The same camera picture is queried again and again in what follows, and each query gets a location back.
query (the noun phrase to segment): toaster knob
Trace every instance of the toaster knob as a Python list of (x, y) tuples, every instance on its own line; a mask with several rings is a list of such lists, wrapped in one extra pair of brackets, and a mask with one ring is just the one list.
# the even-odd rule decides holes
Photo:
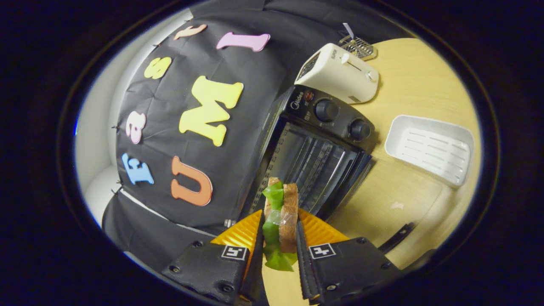
[(370, 126), (363, 119), (355, 119), (349, 126), (349, 134), (356, 141), (362, 141), (370, 136)]
[(316, 117), (323, 122), (332, 122), (338, 115), (338, 106), (331, 100), (323, 99), (316, 103)]

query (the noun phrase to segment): midea logo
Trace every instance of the midea logo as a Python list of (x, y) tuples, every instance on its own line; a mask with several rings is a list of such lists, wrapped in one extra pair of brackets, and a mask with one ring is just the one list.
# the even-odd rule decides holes
[(293, 101), (293, 102), (291, 102), (290, 105), (291, 105), (291, 108), (292, 108), (292, 109), (299, 109), (299, 107), (300, 107), (300, 100), (302, 100), (302, 96), (303, 96), (303, 95), (304, 95), (304, 93), (303, 93), (303, 92), (300, 92), (299, 96), (296, 97), (296, 100)]

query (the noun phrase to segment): white tray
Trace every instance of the white tray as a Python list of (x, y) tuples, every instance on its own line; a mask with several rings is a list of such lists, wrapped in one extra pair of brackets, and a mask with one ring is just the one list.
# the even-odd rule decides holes
[(459, 125), (400, 115), (391, 124), (385, 151), (461, 186), (474, 153), (474, 137)]

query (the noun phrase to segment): oven door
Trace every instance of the oven door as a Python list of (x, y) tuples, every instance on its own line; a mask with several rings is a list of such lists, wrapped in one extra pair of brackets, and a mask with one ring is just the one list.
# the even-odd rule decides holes
[(361, 149), (319, 136), (281, 117), (261, 160), (241, 218), (264, 208), (270, 177), (296, 183), (300, 208), (327, 219), (368, 172), (372, 157)]

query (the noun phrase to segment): toaster oven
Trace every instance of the toaster oven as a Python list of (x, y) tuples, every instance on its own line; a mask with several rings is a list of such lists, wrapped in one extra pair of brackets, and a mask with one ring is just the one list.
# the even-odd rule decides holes
[(296, 183), (299, 206), (327, 219), (369, 171), (372, 157), (364, 148), (373, 131), (364, 115), (336, 97), (290, 87), (268, 112), (239, 219), (264, 208), (269, 177)]

